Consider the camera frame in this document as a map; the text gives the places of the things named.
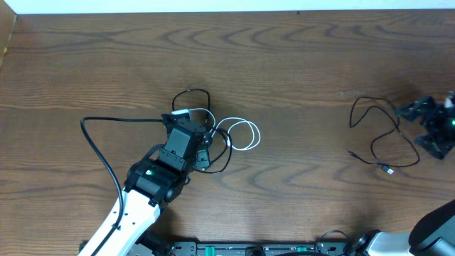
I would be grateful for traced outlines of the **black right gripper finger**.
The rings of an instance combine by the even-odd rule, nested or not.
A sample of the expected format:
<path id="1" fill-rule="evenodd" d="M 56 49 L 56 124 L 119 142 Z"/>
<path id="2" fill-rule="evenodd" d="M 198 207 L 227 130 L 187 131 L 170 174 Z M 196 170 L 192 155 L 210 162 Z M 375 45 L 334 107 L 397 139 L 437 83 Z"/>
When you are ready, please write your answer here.
<path id="1" fill-rule="evenodd" d="M 436 107 L 432 96 L 424 96 L 414 102 L 398 107 L 395 114 L 409 122 L 413 122 L 418 116 L 426 115 Z"/>
<path id="2" fill-rule="evenodd" d="M 435 159 L 444 159 L 454 147 L 454 141 L 437 141 L 430 136 L 420 136 L 415 139 L 415 144 L 421 146 Z"/>

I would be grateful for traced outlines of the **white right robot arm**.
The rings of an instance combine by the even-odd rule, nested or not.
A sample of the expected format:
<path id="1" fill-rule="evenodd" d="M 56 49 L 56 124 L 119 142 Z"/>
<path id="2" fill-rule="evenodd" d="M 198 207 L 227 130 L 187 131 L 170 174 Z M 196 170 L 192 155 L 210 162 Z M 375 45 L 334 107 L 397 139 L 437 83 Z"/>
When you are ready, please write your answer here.
<path id="1" fill-rule="evenodd" d="M 394 128 L 376 138 L 370 144 L 393 132 L 400 133 L 400 120 L 415 121 L 421 117 L 420 124 L 427 134 L 409 139 L 413 150 L 422 147 L 435 159 L 443 160 L 454 148 L 454 93 L 438 103 L 432 96 L 422 97 L 401 107 L 392 107 L 396 117 L 391 117 Z M 409 233 L 386 233 L 371 230 L 361 235 L 346 249 L 346 255 L 435 255 L 454 254 L 454 202 L 426 214 Z"/>

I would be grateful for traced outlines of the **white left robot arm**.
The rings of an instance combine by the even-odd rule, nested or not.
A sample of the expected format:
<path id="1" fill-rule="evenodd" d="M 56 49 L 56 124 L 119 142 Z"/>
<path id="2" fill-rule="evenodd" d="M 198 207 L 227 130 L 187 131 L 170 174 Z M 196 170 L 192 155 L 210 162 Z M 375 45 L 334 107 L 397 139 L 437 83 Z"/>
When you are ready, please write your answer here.
<path id="1" fill-rule="evenodd" d="M 124 186 L 88 134 L 87 120 L 126 122 L 127 118 L 84 117 L 82 133 L 107 168 L 117 190 L 117 200 L 80 255 L 126 255 L 153 225 L 168 203 L 181 193 L 193 171 L 197 153 L 210 142 L 209 128 L 182 114 L 163 114 L 167 141 L 152 147 L 132 165 Z"/>

